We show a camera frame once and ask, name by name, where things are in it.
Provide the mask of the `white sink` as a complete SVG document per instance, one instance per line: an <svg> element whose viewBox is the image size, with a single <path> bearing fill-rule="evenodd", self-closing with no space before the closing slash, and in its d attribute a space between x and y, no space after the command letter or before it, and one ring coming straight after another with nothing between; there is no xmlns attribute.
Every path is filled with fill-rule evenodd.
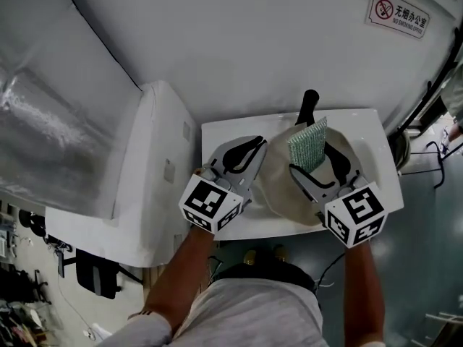
<svg viewBox="0 0 463 347"><path fill-rule="evenodd" d="M341 132L349 141L368 181L375 181L385 208L392 213L404 207L399 177L378 112L375 109L321 110L315 119L327 118L328 126ZM221 144L238 137L260 135L271 140L293 127L296 113L278 113L230 119L203 124L202 162L208 161ZM322 231L324 227L305 226L273 213L257 184L252 186L252 202L243 214L215 235L217 241L267 239Z"/></svg>

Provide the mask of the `olive round bin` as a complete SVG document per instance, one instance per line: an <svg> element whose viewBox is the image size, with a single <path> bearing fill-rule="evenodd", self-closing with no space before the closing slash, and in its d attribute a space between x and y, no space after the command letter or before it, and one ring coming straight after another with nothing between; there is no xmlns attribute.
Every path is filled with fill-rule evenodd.
<svg viewBox="0 0 463 347"><path fill-rule="evenodd" d="M407 131L389 140L389 147L397 172L405 167L411 156L411 142Z"/></svg>

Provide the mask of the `person's dark shorts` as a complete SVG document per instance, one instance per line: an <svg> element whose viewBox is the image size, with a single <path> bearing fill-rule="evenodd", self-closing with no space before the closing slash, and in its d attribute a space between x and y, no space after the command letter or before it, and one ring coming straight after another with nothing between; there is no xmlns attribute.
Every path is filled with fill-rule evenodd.
<svg viewBox="0 0 463 347"><path fill-rule="evenodd" d="M213 276L212 282L223 279L263 279L289 283L315 292L315 281L304 270L292 263L279 262L273 258L273 250L255 248L257 257L254 265L241 263Z"/></svg>

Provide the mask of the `person's white shirt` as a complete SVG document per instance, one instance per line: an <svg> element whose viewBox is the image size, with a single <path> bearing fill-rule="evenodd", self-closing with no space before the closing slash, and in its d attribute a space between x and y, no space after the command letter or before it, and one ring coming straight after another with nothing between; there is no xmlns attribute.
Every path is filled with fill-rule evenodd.
<svg viewBox="0 0 463 347"><path fill-rule="evenodd" d="M98 347L328 347L315 295L263 279L224 279L194 301L177 332L156 313L134 316Z"/></svg>

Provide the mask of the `plastic-wrapped panel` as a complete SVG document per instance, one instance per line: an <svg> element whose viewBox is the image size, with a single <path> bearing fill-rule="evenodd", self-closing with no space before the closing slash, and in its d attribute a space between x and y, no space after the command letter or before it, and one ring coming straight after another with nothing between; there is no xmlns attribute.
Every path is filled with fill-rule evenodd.
<svg viewBox="0 0 463 347"><path fill-rule="evenodd" d="M110 218L140 98L72 0L0 0L0 192Z"/></svg>

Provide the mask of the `person's right forearm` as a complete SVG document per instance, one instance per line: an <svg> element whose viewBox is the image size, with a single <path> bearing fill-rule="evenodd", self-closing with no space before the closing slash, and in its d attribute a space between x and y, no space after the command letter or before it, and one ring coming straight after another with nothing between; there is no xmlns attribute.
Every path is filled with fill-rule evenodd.
<svg viewBox="0 0 463 347"><path fill-rule="evenodd" d="M385 304L368 241L345 251L344 344L383 342Z"/></svg>

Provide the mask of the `white no-smoking sign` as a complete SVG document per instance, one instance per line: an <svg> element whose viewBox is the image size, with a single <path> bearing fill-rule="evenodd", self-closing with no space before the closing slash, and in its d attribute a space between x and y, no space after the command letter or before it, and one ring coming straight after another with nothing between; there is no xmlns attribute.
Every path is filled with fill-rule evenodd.
<svg viewBox="0 0 463 347"><path fill-rule="evenodd" d="M365 23L421 40L430 15L406 0L370 0Z"/></svg>

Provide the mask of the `green scouring pad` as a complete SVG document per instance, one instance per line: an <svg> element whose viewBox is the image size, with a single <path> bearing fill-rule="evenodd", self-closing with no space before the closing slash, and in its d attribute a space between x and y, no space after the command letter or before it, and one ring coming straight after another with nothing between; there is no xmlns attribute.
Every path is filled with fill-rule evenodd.
<svg viewBox="0 0 463 347"><path fill-rule="evenodd" d="M313 172L325 159L326 117L296 132L287 141L290 163L307 173Z"/></svg>

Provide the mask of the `wooden plank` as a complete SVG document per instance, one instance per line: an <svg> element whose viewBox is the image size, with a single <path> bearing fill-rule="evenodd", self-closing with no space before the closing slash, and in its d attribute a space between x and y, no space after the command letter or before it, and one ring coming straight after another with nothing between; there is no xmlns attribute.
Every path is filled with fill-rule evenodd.
<svg viewBox="0 0 463 347"><path fill-rule="evenodd" d="M157 280L158 280L158 266L145 267L142 269L143 300L144 301L147 300L148 294Z"/></svg>

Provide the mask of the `black office chair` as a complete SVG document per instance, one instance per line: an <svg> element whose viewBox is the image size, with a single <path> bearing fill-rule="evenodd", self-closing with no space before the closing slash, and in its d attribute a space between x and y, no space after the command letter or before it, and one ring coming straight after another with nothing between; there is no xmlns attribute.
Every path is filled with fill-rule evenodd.
<svg viewBox="0 0 463 347"><path fill-rule="evenodd" d="M115 299L116 293L121 291L117 283L117 274L121 268L118 263L80 249L76 249L72 258L65 259L62 252L57 252L57 256L58 273L62 278L65 276L64 267L75 264L78 284L96 296Z"/></svg>

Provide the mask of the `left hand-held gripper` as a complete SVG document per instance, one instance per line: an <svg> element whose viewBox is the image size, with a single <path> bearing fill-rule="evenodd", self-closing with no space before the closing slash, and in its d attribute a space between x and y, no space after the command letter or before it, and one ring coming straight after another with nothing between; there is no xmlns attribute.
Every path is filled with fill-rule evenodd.
<svg viewBox="0 0 463 347"><path fill-rule="evenodd" d="M179 201L189 223L217 234L241 214L250 187L266 155L260 135L239 137L216 148L191 176Z"/></svg>

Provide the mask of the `beige pan with black handle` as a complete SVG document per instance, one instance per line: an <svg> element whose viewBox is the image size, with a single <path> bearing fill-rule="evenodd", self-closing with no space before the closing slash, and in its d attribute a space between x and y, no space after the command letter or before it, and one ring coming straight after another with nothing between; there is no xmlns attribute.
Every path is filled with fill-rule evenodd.
<svg viewBox="0 0 463 347"><path fill-rule="evenodd" d="M306 127L306 124L290 127L271 139L258 174L258 183L266 204L273 213L304 226L316 226L323 224L325 203L312 202L294 182L289 172L291 163L286 143L293 134ZM327 127L326 142L335 146L349 141L341 132ZM309 174L322 183L335 181L339 185L326 155L324 161ZM362 166L357 157L357 176L359 175L362 175Z"/></svg>

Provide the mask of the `white cabinet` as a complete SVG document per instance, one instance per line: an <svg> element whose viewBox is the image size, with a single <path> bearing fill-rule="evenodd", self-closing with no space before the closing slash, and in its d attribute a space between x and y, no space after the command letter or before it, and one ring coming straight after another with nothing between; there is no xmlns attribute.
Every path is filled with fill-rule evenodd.
<svg viewBox="0 0 463 347"><path fill-rule="evenodd" d="M112 217L48 207L47 234L124 265L166 264L189 230L178 203L200 161L199 138L195 121L169 83L144 85Z"/></svg>

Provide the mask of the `person's left forearm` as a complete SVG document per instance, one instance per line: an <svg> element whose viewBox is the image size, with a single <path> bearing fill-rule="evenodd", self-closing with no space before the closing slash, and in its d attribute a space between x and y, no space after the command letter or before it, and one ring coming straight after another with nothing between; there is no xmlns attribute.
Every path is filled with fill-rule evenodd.
<svg viewBox="0 0 463 347"><path fill-rule="evenodd" d="M161 315L174 333L189 314L206 276L213 240L213 234L196 226L191 228L148 293L143 311Z"/></svg>

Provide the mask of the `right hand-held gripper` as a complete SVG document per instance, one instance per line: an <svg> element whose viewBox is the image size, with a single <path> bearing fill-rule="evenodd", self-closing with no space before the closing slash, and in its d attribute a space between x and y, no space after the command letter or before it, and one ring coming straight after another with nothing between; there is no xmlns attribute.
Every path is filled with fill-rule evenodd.
<svg viewBox="0 0 463 347"><path fill-rule="evenodd" d="M375 182L357 176L357 157L348 142L333 146L325 142L324 153L339 182L322 183L301 167L290 164L289 172L297 186L312 201L325 203L323 227L345 247L353 248L378 235L388 211Z"/></svg>

